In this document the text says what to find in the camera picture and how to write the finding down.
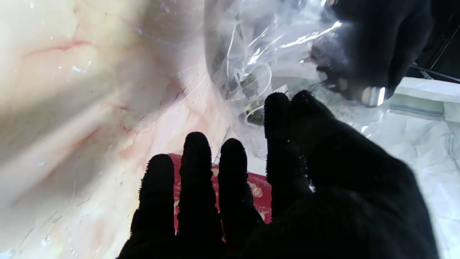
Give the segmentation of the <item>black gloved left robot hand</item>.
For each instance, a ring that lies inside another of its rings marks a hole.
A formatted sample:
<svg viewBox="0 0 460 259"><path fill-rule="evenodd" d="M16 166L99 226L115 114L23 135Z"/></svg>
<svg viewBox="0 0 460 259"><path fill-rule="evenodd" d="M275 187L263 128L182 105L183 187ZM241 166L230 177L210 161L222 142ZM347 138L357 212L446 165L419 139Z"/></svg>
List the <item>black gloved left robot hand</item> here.
<svg viewBox="0 0 460 259"><path fill-rule="evenodd" d="M433 26L430 0L331 0L342 25L313 44L325 84L368 108L391 98L419 57Z"/></svg>

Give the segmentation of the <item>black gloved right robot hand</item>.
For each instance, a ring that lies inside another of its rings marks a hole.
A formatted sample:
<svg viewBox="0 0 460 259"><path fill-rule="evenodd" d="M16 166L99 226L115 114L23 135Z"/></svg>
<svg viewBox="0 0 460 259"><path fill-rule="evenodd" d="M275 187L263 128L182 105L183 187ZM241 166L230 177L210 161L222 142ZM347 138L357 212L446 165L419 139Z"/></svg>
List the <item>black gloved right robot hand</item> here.
<svg viewBox="0 0 460 259"><path fill-rule="evenodd" d="M174 163L151 158L120 259L438 259L413 171L303 90L264 103L271 223L255 208L246 151L186 136L174 226Z"/></svg>

